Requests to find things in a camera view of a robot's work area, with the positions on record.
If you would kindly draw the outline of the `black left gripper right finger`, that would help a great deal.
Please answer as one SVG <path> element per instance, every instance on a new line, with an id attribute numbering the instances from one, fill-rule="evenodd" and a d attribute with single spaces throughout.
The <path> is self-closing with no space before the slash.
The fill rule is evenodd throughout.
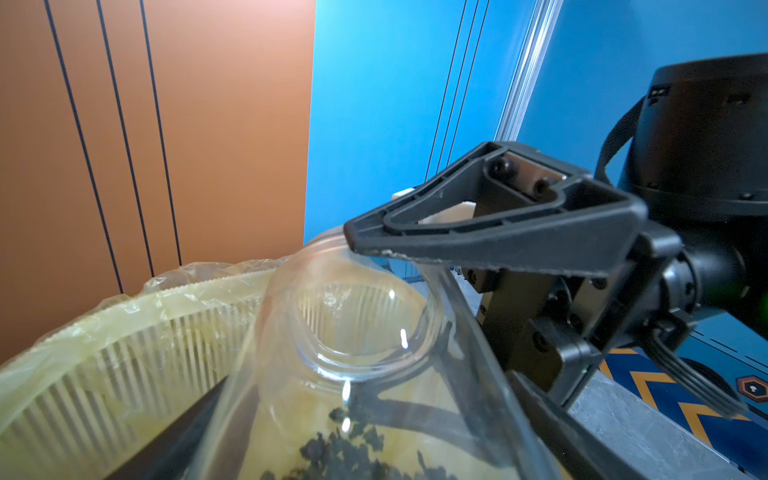
<path id="1" fill-rule="evenodd" d="M 525 375 L 506 378 L 532 429 L 573 479 L 645 479 Z"/>

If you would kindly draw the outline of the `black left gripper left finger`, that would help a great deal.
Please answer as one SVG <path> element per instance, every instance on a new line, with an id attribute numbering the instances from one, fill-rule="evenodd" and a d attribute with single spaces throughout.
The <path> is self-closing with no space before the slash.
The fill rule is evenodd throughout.
<path id="1" fill-rule="evenodd" d="M 204 394 L 147 446 L 109 475 L 111 479 L 235 479 L 241 473 L 258 408 L 253 386 L 233 399 L 224 380 Z"/>

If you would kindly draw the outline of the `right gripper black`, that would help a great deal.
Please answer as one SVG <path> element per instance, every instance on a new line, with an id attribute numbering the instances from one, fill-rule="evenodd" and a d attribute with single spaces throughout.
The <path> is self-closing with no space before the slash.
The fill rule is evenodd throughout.
<path id="1" fill-rule="evenodd" d="M 464 201 L 476 203 L 471 219 L 418 223 Z M 609 353 L 632 346 L 705 405 L 744 407 L 719 374 L 676 353 L 700 321 L 746 299 L 743 244 L 654 222 L 638 237 L 647 218 L 642 200 L 580 167 L 485 142 L 343 232 L 360 255 L 477 268 L 463 275 L 483 296 L 477 317 L 502 369 L 564 407 Z"/>

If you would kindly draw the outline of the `glass jar with tea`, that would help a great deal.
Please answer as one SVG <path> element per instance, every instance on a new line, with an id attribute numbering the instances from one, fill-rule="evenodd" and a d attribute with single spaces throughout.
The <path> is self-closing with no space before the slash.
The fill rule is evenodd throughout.
<path id="1" fill-rule="evenodd" d="M 268 282 L 192 479 L 556 479 L 453 274 L 338 231 Z"/>

